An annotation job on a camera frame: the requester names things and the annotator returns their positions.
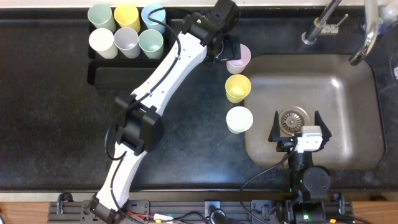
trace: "black tray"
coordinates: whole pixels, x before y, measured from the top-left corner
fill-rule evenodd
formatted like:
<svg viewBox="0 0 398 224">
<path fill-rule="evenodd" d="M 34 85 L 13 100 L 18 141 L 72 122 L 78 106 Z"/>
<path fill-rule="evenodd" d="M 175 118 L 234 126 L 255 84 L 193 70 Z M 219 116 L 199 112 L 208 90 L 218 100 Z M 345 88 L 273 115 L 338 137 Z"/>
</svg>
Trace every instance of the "black tray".
<svg viewBox="0 0 398 224">
<path fill-rule="evenodd" d="M 142 8 L 139 8 L 138 11 L 141 23 L 141 29 L 138 33 L 140 35 L 144 30 L 147 30 L 147 27 L 141 18 Z M 167 17 L 166 23 L 169 24 L 169 22 L 170 19 Z M 115 23 L 117 31 L 121 27 L 116 21 Z M 89 32 L 92 33 L 95 29 L 96 27 L 90 23 Z M 142 50 L 136 58 L 127 58 L 118 50 L 118 55 L 115 58 L 105 59 L 89 46 L 88 57 L 92 61 L 88 66 L 87 82 L 97 88 L 133 90 L 139 87 L 155 71 L 175 42 L 175 38 L 168 30 L 163 33 L 163 38 L 164 51 L 161 59 L 149 59 Z"/>
</svg>

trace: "wooden floor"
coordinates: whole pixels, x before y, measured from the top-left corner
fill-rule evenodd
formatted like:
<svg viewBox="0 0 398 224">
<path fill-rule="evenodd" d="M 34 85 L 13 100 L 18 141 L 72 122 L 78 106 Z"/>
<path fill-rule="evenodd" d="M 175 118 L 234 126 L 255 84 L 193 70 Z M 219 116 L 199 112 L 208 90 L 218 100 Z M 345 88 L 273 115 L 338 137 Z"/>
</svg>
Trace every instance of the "wooden floor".
<svg viewBox="0 0 398 224">
<path fill-rule="evenodd" d="M 398 223 L 398 202 L 354 202 L 354 213 L 373 224 Z M 0 202 L 5 224 L 47 222 L 48 202 Z"/>
</svg>

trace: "white cup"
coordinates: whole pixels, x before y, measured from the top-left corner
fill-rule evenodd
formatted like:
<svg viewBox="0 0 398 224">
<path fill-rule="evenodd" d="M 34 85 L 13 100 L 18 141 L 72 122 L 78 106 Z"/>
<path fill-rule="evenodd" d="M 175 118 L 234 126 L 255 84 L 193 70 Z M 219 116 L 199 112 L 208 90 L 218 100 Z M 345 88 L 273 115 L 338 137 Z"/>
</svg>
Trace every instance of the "white cup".
<svg viewBox="0 0 398 224">
<path fill-rule="evenodd" d="M 163 36 L 157 30 L 142 32 L 138 44 L 150 59 L 159 59 L 163 55 Z"/>
<path fill-rule="evenodd" d="M 138 34 L 129 27 L 121 28 L 114 34 L 114 44 L 128 58 L 136 58 L 141 50 L 138 46 Z"/>
<path fill-rule="evenodd" d="M 253 115 L 249 109 L 243 106 L 235 106 L 226 114 L 226 124 L 232 133 L 239 134 L 252 126 Z"/>
<path fill-rule="evenodd" d="M 241 44 L 241 59 L 230 60 L 226 62 L 226 69 L 232 74 L 240 74 L 248 65 L 251 59 L 251 53 L 248 47 Z"/>
<path fill-rule="evenodd" d="M 87 17 L 97 28 L 105 28 L 111 32 L 116 30 L 112 9 L 107 4 L 95 4 L 88 10 Z"/>
<path fill-rule="evenodd" d="M 94 30 L 90 34 L 88 43 L 92 49 L 106 59 L 114 58 L 118 54 L 118 48 L 114 44 L 113 34 L 108 29 L 99 28 Z"/>
<path fill-rule="evenodd" d="M 142 12 L 141 12 L 141 17 L 142 20 L 145 22 L 145 25 L 148 27 L 148 29 L 154 29 L 159 31 L 161 34 L 164 33 L 164 31 L 166 30 L 166 27 L 164 27 L 163 25 L 158 24 L 157 22 L 153 22 L 150 21 L 148 19 L 148 14 L 155 10 L 155 9 L 159 9 L 162 8 L 163 6 L 161 6 L 160 4 L 150 4 L 148 6 L 146 6 Z M 157 21 L 166 23 L 166 11 L 165 10 L 160 10 L 157 12 L 154 12 L 152 15 L 150 15 L 151 19 L 155 19 Z"/>
</svg>

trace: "white wall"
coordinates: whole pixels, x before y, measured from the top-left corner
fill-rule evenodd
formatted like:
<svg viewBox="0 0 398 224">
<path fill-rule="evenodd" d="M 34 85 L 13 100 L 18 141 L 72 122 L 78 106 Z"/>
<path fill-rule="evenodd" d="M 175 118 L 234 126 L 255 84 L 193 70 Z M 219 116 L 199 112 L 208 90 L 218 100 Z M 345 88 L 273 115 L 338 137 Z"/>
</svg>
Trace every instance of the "white wall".
<svg viewBox="0 0 398 224">
<path fill-rule="evenodd" d="M 385 5 L 391 0 L 377 0 Z M 212 6 L 216 0 L 0 0 L 0 8 L 6 7 L 90 7 L 98 2 L 118 6 L 133 3 L 146 6 L 159 3 L 163 6 Z M 239 6 L 326 6 L 330 0 L 235 0 Z M 341 6 L 360 6 L 363 0 L 343 0 Z"/>
</svg>

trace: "pink cup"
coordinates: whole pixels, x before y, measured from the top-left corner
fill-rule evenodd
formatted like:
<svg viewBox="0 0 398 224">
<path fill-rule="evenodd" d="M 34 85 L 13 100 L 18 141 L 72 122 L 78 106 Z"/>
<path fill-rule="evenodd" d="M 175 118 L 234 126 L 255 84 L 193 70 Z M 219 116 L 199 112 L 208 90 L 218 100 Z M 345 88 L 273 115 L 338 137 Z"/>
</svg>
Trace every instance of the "pink cup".
<svg viewBox="0 0 398 224">
<path fill-rule="evenodd" d="M 248 65 L 251 59 L 251 53 L 248 47 L 241 44 L 241 59 L 230 60 L 226 62 L 226 69 L 232 74 L 240 74 Z"/>
</svg>

